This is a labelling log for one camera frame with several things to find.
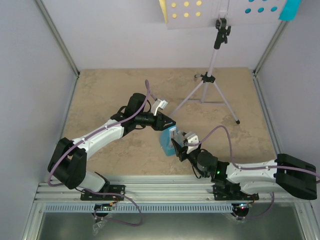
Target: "metal base plate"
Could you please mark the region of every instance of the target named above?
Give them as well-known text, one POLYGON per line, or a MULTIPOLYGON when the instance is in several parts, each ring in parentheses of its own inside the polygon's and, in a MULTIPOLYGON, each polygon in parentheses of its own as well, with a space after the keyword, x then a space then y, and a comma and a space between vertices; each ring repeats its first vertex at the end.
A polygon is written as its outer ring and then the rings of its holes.
MULTIPOLYGON (((125 185, 110 185, 109 193, 110 194, 125 194, 126 186, 125 185)), ((81 201, 113 201, 114 198, 112 195, 96 195, 94 193, 85 191, 84 194, 81 194, 81 201)), ((117 196, 117 200, 123 201, 124 198, 117 196)))

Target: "blue object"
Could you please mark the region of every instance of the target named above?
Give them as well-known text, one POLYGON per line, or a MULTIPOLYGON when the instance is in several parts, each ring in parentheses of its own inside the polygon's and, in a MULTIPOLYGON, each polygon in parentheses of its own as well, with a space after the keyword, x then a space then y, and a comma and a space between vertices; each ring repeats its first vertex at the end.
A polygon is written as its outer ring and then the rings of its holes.
POLYGON ((280 14, 279 20, 292 21, 298 12, 301 0, 287 0, 280 14))
POLYGON ((171 142, 171 138, 176 140, 177 143, 182 145, 182 142, 179 139, 178 136, 178 128, 177 126, 172 126, 167 128, 166 130, 162 131, 160 135, 160 145, 167 156, 172 156, 176 154, 175 148, 171 142))
POLYGON ((278 7, 274 6, 273 8, 271 8, 271 12, 275 12, 277 11, 278 7))

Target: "white board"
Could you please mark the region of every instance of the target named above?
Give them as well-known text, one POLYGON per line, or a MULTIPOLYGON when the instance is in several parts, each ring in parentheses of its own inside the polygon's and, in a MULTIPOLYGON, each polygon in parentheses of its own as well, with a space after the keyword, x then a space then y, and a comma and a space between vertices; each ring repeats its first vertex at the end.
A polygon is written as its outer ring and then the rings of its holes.
POLYGON ((214 27, 226 18, 229 26, 279 21, 287 0, 166 0, 167 28, 214 27))
MULTIPOLYGON (((209 66, 217 30, 167 30, 158 0, 43 2, 79 70, 209 66)), ((255 68, 279 22, 233 26, 215 67, 255 68)))

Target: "marble surface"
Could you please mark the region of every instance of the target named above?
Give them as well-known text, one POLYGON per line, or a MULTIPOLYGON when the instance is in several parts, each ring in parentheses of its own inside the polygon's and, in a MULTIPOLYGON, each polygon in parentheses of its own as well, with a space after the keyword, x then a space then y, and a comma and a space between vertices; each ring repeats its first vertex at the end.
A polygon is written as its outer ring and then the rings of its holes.
MULTIPOLYGON (((69 139, 83 136, 103 125, 133 93, 146 94, 145 79, 158 98, 169 104, 162 111, 169 115, 200 82, 195 74, 203 68, 86 69, 81 71, 69 112, 64 135, 69 139)), ((215 69, 213 75, 237 114, 237 125, 226 106, 186 103, 174 116, 184 132, 193 131, 204 138, 217 125, 230 132, 233 156, 238 163, 258 163, 275 158, 263 113, 258 102, 251 72, 247 68, 215 69)), ((200 88, 194 98, 202 95, 200 88)), ((222 98, 211 84, 207 101, 222 98)), ((160 132, 147 127, 136 130, 100 149, 88 161, 87 169, 105 175, 189 175, 190 163, 166 156, 159 144, 160 132)), ((221 161, 230 161, 226 133, 218 129, 202 145, 221 161)))

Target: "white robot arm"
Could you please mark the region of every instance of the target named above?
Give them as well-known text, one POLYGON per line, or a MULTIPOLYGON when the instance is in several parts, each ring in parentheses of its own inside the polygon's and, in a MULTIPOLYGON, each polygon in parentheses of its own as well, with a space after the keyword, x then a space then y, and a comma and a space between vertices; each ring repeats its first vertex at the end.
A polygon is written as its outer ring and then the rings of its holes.
MULTIPOLYGON (((132 119, 131 117, 143 105, 145 95, 134 93, 128 105, 111 116, 101 127, 85 136, 69 140, 62 138, 55 148, 48 171, 60 161, 63 155, 72 147, 75 147, 56 167, 53 175, 67 188, 80 187, 92 192, 109 193, 110 183, 98 173, 87 171, 87 160, 99 149, 114 140, 120 139, 135 130, 137 126, 152 127, 155 131, 163 131, 176 125, 176 122, 166 115, 158 112, 167 102, 157 99, 150 110, 141 110, 132 119)), ((211 178, 213 194, 217 201, 227 200, 251 200, 252 196, 257 200, 258 193, 288 192, 291 195, 307 200, 317 198, 316 177, 304 172, 285 170, 278 168, 263 168, 261 166, 288 166, 316 172, 315 166, 287 154, 278 154, 277 159, 262 163, 230 164, 219 161, 217 157, 201 148, 198 136, 193 133, 182 133, 183 145, 180 146, 174 139, 172 144, 180 161, 188 159, 192 168, 202 178, 211 178), (245 168, 257 168, 256 170, 243 170, 245 168)))
POLYGON ((271 192, 288 192, 305 200, 317 198, 316 177, 312 174, 316 173, 316 167, 312 164, 288 154, 278 154, 276 159, 259 163, 222 162, 201 148, 195 133, 180 132, 180 135, 184 138, 183 146, 171 139, 176 156, 181 162, 188 159, 200 177, 211 178, 217 201, 250 200, 252 197, 257 200, 258 193, 271 192))
POLYGON ((127 106, 121 107, 101 127, 73 140, 65 137, 62 138, 57 143, 47 168, 48 171, 51 172, 62 156, 71 147, 77 145, 57 166, 53 176, 69 189, 80 187, 93 192, 108 193, 110 187, 109 181, 97 172, 87 171, 87 160, 107 144, 135 130, 137 126, 141 126, 142 128, 150 126, 155 131, 163 131, 176 125, 175 121, 158 111, 159 109, 163 110, 167 105, 167 102, 162 99, 157 99, 148 111, 143 112, 141 110, 134 118, 117 124, 136 113, 142 106, 145 98, 146 96, 143 94, 134 93, 127 106))

